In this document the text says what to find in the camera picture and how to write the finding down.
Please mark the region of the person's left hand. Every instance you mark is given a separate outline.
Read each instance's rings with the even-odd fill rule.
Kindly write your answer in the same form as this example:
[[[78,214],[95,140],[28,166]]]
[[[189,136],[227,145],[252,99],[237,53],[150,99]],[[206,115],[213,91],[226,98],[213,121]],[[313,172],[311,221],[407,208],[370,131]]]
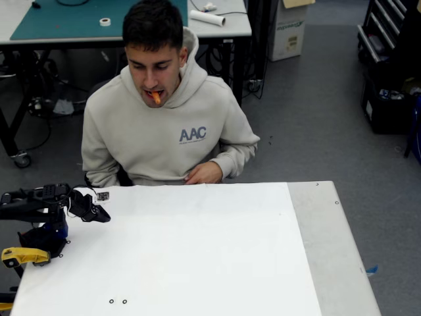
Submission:
[[[222,180],[223,172],[213,161],[197,165],[185,178],[187,185],[216,184]]]

